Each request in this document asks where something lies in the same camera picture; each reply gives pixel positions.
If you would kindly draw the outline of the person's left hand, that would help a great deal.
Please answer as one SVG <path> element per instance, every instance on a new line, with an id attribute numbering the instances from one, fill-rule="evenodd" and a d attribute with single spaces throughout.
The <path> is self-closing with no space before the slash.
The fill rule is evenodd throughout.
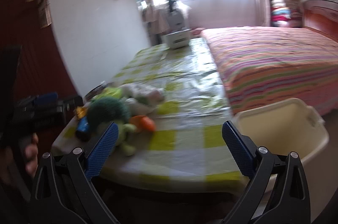
<path id="1" fill-rule="evenodd" d="M 34 178 L 38 167 L 38 136 L 33 134 L 31 142 L 25 147 L 26 172 Z"/>

